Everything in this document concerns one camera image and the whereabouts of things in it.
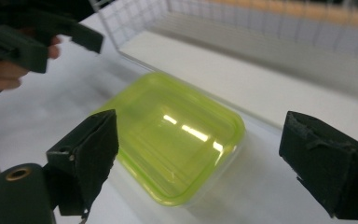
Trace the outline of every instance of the metal grid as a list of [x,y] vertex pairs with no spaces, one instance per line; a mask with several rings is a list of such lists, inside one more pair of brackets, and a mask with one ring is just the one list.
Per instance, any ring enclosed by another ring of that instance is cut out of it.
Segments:
[[163,18],[168,7],[164,0],[90,0],[117,49],[154,22]]
[[[344,6],[337,7],[328,0],[324,6],[319,4],[321,12],[312,19],[310,6],[315,4],[309,0],[296,4],[296,16],[290,13],[290,0],[117,0],[113,4],[111,0],[90,1],[117,49],[167,14],[180,13],[238,30],[358,55],[358,24],[353,25],[358,17],[358,1],[344,1]],[[281,8],[279,12],[272,10],[276,6]],[[326,22],[337,10],[346,15],[343,21]]]

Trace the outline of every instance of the green plastic container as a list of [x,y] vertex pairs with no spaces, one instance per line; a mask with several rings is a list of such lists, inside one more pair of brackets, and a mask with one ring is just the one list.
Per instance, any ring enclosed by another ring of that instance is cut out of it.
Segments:
[[117,111],[117,159],[158,203],[187,203],[243,138],[240,116],[171,76],[144,75],[99,110]]

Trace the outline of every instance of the wire mesh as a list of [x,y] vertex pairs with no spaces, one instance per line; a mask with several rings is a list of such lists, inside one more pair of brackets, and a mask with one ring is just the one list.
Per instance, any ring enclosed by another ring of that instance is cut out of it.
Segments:
[[169,13],[358,55],[358,0],[90,0],[119,49]]

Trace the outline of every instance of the plastic container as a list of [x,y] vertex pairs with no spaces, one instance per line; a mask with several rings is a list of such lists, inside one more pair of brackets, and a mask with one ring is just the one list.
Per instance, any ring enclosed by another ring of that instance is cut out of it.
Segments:
[[158,203],[182,205],[230,161],[239,115],[165,74],[147,74],[98,111],[114,108],[117,159]]

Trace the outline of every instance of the human hand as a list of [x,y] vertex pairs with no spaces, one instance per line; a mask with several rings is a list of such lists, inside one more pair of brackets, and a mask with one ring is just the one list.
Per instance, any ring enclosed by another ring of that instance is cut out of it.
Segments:
[[[61,40],[54,36],[51,39],[51,45],[48,47],[48,56],[50,59],[57,59],[60,56],[60,50],[57,47]],[[0,91],[16,89],[21,84],[21,78],[28,74],[28,70],[8,61],[0,61]]]

